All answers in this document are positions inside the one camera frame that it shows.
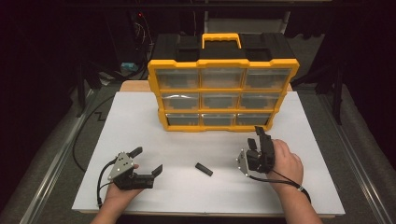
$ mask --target human hand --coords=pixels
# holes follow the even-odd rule
[[[105,202],[92,224],[116,223],[131,200],[142,191],[142,189],[119,189],[114,183],[111,183],[107,188]]]
[[[301,159],[294,153],[290,152],[288,145],[279,139],[274,139],[274,151],[275,151],[275,166],[274,171],[267,174],[267,178],[274,180],[286,180],[281,175],[291,179],[297,184],[301,185],[303,183],[304,177],[304,167]],[[287,184],[271,183],[271,186],[277,194],[281,194],[284,190],[295,189],[294,186]]]

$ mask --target wrist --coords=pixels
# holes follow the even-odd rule
[[[116,209],[116,206],[104,203],[99,210],[97,217],[99,217],[99,220],[101,220],[100,223],[116,223],[121,214],[122,211]]]
[[[280,196],[298,194],[301,193],[297,188],[291,185],[278,184],[279,186],[274,187],[276,194]]]
[[[101,209],[91,224],[115,224],[117,219],[118,217],[114,216],[114,214]]]

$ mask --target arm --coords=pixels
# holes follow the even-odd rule
[[[304,167],[300,158],[290,153],[288,145],[281,140],[273,140],[276,154],[274,170],[293,180],[297,184],[303,183]],[[284,178],[274,172],[267,174],[270,179],[284,180]],[[306,196],[297,188],[286,184],[275,184],[271,186],[275,190],[282,204],[286,221],[294,223],[322,223]]]
[[[91,224],[115,224],[131,200],[142,191],[142,189],[122,190],[115,184],[110,184],[105,202]]]

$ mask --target small black object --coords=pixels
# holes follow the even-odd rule
[[[195,168],[197,168],[198,170],[204,172],[205,174],[212,176],[213,175],[213,171],[207,169],[205,166],[203,166],[201,163],[197,162],[197,164],[195,165]]]

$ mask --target clear plastic drawer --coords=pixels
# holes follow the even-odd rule
[[[156,69],[160,89],[198,88],[198,69]]]
[[[163,93],[165,109],[198,109],[199,93]]]
[[[270,117],[270,113],[238,114],[236,116],[235,125],[266,125]]]
[[[198,114],[166,114],[169,125],[199,125]]]
[[[281,89],[289,76],[289,68],[250,68],[245,89]]]
[[[206,126],[231,126],[235,114],[203,114],[202,121]]]
[[[279,93],[260,92],[242,93],[239,108],[241,109],[274,109]]]
[[[238,93],[202,93],[202,108],[232,109],[236,108]]]
[[[237,67],[203,68],[202,88],[239,88],[244,69]]]

